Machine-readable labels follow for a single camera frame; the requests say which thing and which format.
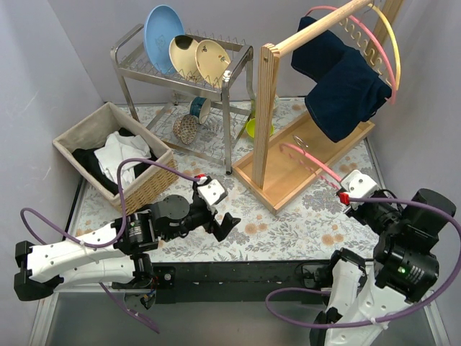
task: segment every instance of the blue mug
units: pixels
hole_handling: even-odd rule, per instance
[[[208,119],[211,110],[211,101],[204,97],[195,97],[190,102],[189,113],[195,117],[195,120],[200,124],[204,124]]]

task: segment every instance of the plate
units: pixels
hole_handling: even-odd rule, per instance
[[[169,44],[184,28],[178,14],[167,5],[159,5],[147,16],[144,24],[144,50],[152,66],[163,74],[174,74]]]
[[[200,41],[195,52],[195,61],[203,79],[221,89],[224,71],[231,63],[225,49],[212,40]]]
[[[187,81],[197,83],[203,78],[195,63],[195,51],[199,43],[186,35],[176,36],[170,42],[169,55],[174,68]]]

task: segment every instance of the white cloth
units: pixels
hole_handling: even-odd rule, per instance
[[[123,137],[118,131],[107,136],[106,145],[94,151],[101,172],[117,184],[117,168],[126,159],[149,159],[150,149],[141,136]],[[125,189],[135,179],[134,166],[140,162],[130,162],[122,167],[122,187]]]

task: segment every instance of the storage basket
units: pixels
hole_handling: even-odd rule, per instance
[[[158,158],[157,162],[176,168],[173,152],[149,130],[132,119],[126,112],[112,103],[106,103],[96,112],[83,119],[70,130],[57,137],[53,145],[64,157],[90,182],[110,204],[122,210],[120,196],[113,195],[104,188],[89,172],[83,168],[72,153],[75,149],[100,148],[106,143],[107,136],[120,128],[126,128],[134,135],[140,135]],[[177,175],[160,167],[151,166],[123,190],[127,213],[133,213],[145,204],[152,203],[176,179]]]

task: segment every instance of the wooden towel rack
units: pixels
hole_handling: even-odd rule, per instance
[[[351,0],[279,44],[268,43],[261,47],[254,150],[233,165],[233,172],[273,214],[278,213],[316,178],[316,174],[321,172],[318,167],[313,166],[317,169],[316,174],[313,174],[290,162],[289,158],[279,152],[280,143],[293,143],[293,134],[301,136],[312,149],[312,155],[327,165],[332,165],[362,140],[374,126],[371,122],[361,123],[349,137],[333,143],[306,112],[269,140],[280,58],[372,2],[373,0]]]

